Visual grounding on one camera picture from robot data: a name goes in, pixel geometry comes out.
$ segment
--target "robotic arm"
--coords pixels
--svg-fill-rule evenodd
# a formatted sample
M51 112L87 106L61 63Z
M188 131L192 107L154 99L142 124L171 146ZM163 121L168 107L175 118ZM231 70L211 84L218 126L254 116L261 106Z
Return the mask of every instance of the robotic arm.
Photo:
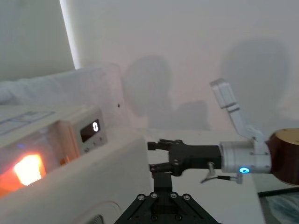
M278 179L299 184L299 129L283 129L268 141L257 129L246 124L229 83L218 79L211 87L221 109L226 109L237 133L247 141L220 142L212 146L189 146L182 140L148 142L148 150L169 152L169 162L151 164L154 192L140 194L115 224L220 224L189 194L179 196L172 191L171 175L181 176L190 168L208 169L206 178L242 183L245 173L273 173ZM214 169L236 173L218 176Z

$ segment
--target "white table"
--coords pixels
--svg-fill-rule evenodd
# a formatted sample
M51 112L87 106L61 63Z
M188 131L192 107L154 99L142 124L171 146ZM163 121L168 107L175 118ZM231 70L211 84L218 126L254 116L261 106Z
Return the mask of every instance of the white table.
M238 141L236 133L212 131L180 131L139 129L147 141L160 138L181 139L188 145L218 145L220 141ZM168 162L166 151L149 151L150 164ZM261 206L251 175L245 175L243 184L233 181L211 180L204 184L207 170L189 169L180 177L172 177L173 191L190 194L210 215L223 224L265 224Z

